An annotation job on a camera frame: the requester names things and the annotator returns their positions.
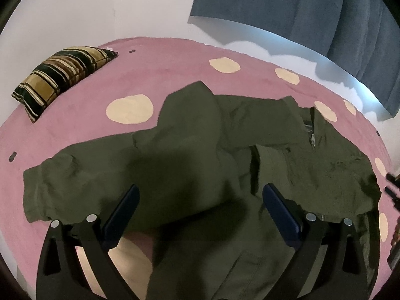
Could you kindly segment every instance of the jacket pocket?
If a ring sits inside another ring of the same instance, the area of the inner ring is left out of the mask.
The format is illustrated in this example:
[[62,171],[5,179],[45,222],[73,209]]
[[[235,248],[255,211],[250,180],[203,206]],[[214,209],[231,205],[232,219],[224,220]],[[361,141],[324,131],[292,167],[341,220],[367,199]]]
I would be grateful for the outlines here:
[[254,300],[257,288],[252,282],[262,261],[263,257],[242,251],[211,300]]

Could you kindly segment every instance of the pink bedspread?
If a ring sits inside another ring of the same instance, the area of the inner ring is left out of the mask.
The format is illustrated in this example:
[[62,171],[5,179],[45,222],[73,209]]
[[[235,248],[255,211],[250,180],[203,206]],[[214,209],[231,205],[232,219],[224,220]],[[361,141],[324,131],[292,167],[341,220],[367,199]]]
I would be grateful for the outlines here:
[[[369,157],[381,189],[387,185],[375,158],[380,158],[388,170],[391,162],[373,125],[361,113],[351,114],[342,97],[307,77],[299,76],[299,84],[294,85],[280,79],[275,73],[278,66],[272,63],[184,39],[138,37],[116,40],[103,47],[113,48],[119,56],[59,96],[35,124],[20,105],[0,128],[0,229],[32,286],[49,222],[29,224],[25,219],[23,171],[68,145],[154,127],[165,97],[194,81],[203,81],[215,94],[273,99],[291,95],[300,107],[323,102],[337,116],[332,123],[335,128]],[[218,72],[209,60],[222,57],[234,60],[241,69],[235,73]],[[153,103],[154,114],[148,121],[120,124],[106,116],[106,108],[113,100],[137,94],[148,96]],[[13,152],[17,155],[10,162]],[[374,293],[390,275],[386,258],[398,217],[384,194],[379,211],[387,216],[389,237],[381,242]]]

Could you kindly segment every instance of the dark spot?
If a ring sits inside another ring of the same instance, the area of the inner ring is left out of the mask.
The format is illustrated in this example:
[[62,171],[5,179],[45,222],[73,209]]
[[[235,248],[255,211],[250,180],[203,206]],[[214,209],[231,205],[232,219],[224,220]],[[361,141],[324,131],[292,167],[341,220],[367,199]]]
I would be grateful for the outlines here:
[[17,153],[14,151],[12,153],[12,155],[10,155],[9,158],[8,158],[9,162],[13,162],[16,155],[17,155]]

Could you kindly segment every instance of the blue curtain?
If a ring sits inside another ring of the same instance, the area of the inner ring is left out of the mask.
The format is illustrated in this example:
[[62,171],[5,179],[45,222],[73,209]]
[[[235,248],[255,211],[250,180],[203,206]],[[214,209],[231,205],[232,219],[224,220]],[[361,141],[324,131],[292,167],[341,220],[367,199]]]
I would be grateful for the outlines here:
[[327,57],[400,108],[400,28],[382,0],[194,0],[191,16],[258,27]]

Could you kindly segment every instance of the olive green jacket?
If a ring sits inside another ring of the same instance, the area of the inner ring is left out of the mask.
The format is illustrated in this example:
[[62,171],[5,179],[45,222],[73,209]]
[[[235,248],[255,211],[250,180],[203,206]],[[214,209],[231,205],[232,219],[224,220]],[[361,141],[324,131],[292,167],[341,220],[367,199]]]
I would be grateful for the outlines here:
[[351,218],[370,288],[376,279],[381,193],[371,163],[292,97],[213,95],[195,82],[167,97],[156,127],[71,145],[23,178],[28,221],[65,224],[136,184],[127,229],[159,228],[147,300],[263,299],[294,253],[263,206],[269,182],[323,220]]

